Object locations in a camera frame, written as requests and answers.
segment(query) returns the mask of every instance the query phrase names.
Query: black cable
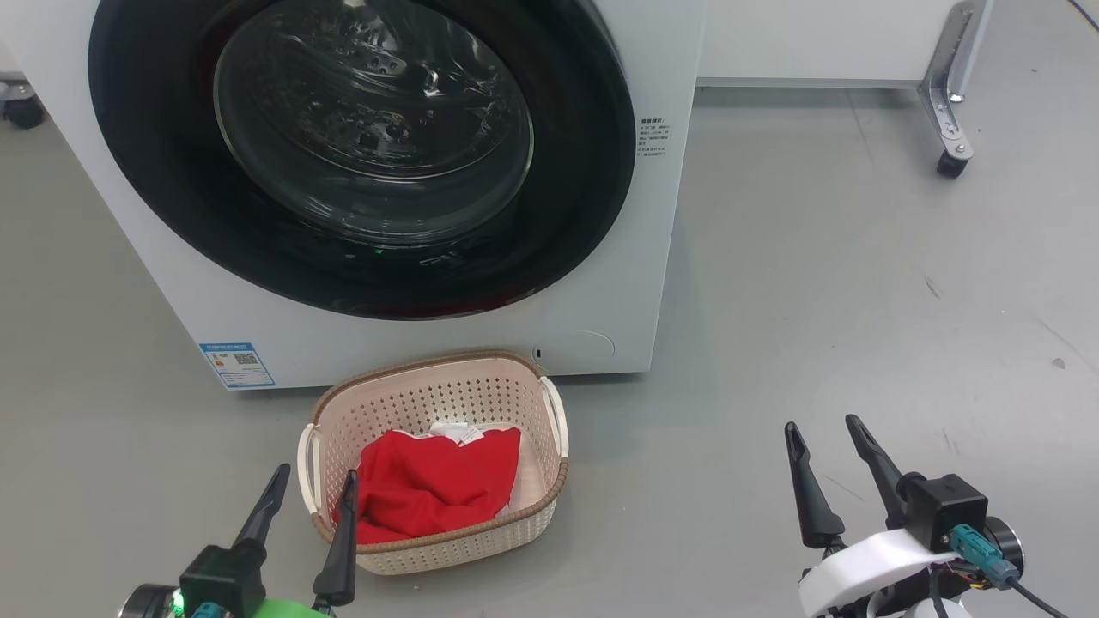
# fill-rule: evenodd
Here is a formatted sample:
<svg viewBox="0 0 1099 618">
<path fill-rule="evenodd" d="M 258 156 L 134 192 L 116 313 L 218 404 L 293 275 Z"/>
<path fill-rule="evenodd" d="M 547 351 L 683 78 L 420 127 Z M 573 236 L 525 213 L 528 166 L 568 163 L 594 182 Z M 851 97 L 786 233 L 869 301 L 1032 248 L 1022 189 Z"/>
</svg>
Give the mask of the black cable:
<svg viewBox="0 0 1099 618">
<path fill-rule="evenodd" d="M 1091 27 L 1096 29 L 1096 31 L 1099 32 L 1099 23 L 1096 23 L 1096 21 L 1091 19 L 1091 15 L 1088 14 L 1088 12 L 1084 9 L 1084 7 L 1080 7 L 1079 2 L 1077 2 L 1076 0 L 1068 0 L 1068 3 L 1072 4 L 1073 8 L 1075 8 L 1077 11 L 1079 11 L 1079 13 L 1084 15 L 1084 19 L 1088 20 L 1088 23 L 1091 24 Z"/>
<path fill-rule="evenodd" d="M 939 575 L 942 574 L 942 571 L 930 567 L 928 571 L 928 576 L 930 577 L 930 582 L 928 582 L 928 584 L 931 589 L 931 603 L 935 606 L 935 615 L 939 616 L 939 618 L 951 618 L 950 615 L 946 614 L 946 608 L 943 607 L 943 595 L 939 593 Z"/>
<path fill-rule="evenodd" d="M 1008 577 L 1008 584 L 1012 588 L 1019 591 L 1019 594 L 1021 594 L 1024 597 L 1026 597 L 1026 600 L 1033 603 L 1034 605 L 1036 605 L 1040 609 L 1042 609 L 1043 611 L 1045 611 L 1050 616 L 1053 616 L 1054 618 L 1068 618 L 1068 616 L 1065 616 L 1064 614 L 1062 614 L 1062 613 L 1057 611 L 1056 609 L 1054 609 L 1054 607 L 1052 605 L 1050 605 L 1048 603 L 1040 599 L 1036 594 L 1034 594 L 1034 593 L 1028 591 L 1026 588 L 1024 588 L 1023 585 L 1019 583 L 1019 578 L 1018 577 Z"/>
</svg>

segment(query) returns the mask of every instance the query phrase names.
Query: white washing machine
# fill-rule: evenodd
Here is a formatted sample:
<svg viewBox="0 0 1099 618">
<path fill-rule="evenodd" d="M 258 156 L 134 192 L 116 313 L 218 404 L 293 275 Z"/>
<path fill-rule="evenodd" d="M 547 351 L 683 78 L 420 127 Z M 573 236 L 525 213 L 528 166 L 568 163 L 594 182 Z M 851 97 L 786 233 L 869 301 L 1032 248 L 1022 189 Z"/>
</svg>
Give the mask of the white washing machine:
<svg viewBox="0 0 1099 618">
<path fill-rule="evenodd" d="M 20 0 L 0 37 L 226 387 L 643 372 L 704 4 Z"/>
</svg>

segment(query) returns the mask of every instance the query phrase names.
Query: basket handle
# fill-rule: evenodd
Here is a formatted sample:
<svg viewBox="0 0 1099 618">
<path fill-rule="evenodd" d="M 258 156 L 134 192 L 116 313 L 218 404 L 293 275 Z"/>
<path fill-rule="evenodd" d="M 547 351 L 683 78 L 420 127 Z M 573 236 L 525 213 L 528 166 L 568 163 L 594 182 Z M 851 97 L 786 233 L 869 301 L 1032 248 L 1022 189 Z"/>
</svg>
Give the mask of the basket handle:
<svg viewBox="0 0 1099 618">
<path fill-rule="evenodd" d="M 557 443 L 557 452 L 563 457 L 568 456 L 568 422 L 565 420 L 565 405 L 560 401 L 560 395 L 557 393 L 557 387 L 554 386 L 550 378 L 542 376 L 539 378 L 542 382 L 542 397 L 546 401 L 546 407 L 550 408 L 550 413 L 552 415 L 551 429 L 553 429 L 554 442 Z"/>
<path fill-rule="evenodd" d="M 320 511 L 317 506 L 320 500 L 313 497 L 314 492 L 321 490 L 321 444 L 315 429 L 315 424 L 307 424 L 298 440 L 298 484 L 301 485 L 301 499 L 306 503 L 309 515 Z"/>
</svg>

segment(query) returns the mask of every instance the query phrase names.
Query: laundry basket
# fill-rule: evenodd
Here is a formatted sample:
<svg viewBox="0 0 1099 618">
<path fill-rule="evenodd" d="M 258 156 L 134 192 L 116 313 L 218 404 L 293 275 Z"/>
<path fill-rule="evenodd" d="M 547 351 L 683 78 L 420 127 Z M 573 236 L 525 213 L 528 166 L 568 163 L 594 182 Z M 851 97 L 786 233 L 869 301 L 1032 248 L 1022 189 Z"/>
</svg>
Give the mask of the laundry basket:
<svg viewBox="0 0 1099 618">
<path fill-rule="evenodd" d="M 358 545 L 356 560 L 371 573 L 417 573 L 504 552 L 536 539 L 553 518 L 568 474 L 568 426 L 557 389 L 520 356 L 476 352 L 354 377 L 321 397 L 298 443 L 298 481 L 325 541 L 335 531 L 332 506 L 363 448 L 387 430 L 422 434 L 435 421 L 520 429 L 509 510 L 452 532 Z"/>
</svg>

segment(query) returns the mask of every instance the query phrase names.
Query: concrete floor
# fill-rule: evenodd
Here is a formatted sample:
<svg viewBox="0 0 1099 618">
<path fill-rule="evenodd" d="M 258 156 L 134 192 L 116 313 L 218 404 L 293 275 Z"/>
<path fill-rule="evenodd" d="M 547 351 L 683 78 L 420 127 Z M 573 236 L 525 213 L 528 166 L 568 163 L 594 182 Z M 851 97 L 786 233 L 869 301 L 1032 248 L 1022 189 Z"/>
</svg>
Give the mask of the concrete floor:
<svg viewBox="0 0 1099 618">
<path fill-rule="evenodd" d="M 815 552 L 785 421 L 848 541 L 882 526 L 848 412 L 902 470 L 984 490 L 1024 582 L 1090 615 L 1099 34 L 1059 2 L 997 9 L 957 181 L 910 93 L 700 93 L 653 371 L 562 380 L 573 467 L 550 530 L 448 571 L 360 572 L 340 615 L 796 617 Z M 113 616 L 232 540 L 320 391 L 222 390 L 52 125 L 0 129 L 0 196 L 3 615 Z M 310 600 L 326 548 L 292 489 L 268 549 L 269 594 Z"/>
</svg>

